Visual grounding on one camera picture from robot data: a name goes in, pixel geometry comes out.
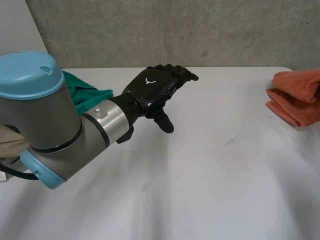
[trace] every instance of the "green cloth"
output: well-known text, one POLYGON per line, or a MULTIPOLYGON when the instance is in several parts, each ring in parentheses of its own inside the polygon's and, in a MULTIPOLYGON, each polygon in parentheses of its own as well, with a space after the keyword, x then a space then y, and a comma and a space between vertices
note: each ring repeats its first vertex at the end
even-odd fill
POLYGON ((98 90, 71 73, 62 72, 78 115, 84 114, 95 105, 114 96, 112 90, 98 90))

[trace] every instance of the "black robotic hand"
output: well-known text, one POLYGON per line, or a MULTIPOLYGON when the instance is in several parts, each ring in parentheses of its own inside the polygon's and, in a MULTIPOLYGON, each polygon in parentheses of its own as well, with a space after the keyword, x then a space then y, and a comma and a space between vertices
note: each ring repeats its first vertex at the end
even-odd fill
POLYGON ((133 79, 122 94, 129 94, 135 99, 140 107, 140 116, 154 119, 164 132, 172 133, 174 126, 164 112, 166 101, 186 82, 198 79, 179 65, 150 66, 133 79))

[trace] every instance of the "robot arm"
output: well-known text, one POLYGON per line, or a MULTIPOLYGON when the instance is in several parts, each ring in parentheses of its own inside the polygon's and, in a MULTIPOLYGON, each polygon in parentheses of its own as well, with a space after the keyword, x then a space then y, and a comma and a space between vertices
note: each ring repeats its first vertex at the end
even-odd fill
POLYGON ((30 145, 20 156, 22 162, 50 189, 66 182, 112 143, 129 140, 139 117, 154 119, 163 131, 172 133, 163 107, 184 83, 198 80, 181 66, 148 67, 121 95, 79 117, 51 56, 8 54, 0 57, 0 73, 0 123, 19 129, 30 145))

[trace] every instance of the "folded orange cloth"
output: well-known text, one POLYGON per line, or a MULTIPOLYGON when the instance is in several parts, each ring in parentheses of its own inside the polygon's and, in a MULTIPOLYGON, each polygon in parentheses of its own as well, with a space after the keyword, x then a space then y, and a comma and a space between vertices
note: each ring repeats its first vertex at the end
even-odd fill
POLYGON ((265 105, 279 117, 297 127, 320 121, 320 70, 279 72, 272 83, 265 105))
POLYGON ((274 75, 272 84, 296 99, 314 103, 319 99, 320 70, 281 71, 274 75))

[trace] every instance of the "white table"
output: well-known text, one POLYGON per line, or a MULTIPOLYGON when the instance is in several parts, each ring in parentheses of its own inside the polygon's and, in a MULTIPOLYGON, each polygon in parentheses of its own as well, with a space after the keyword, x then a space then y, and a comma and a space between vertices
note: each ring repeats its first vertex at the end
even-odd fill
MULTIPOLYGON (((142 68, 67 69, 115 95, 142 68)), ((56 190, 0 184, 1 240, 318 240, 320 125, 295 129, 265 88, 282 67, 195 67, 163 133, 139 119, 56 190)))

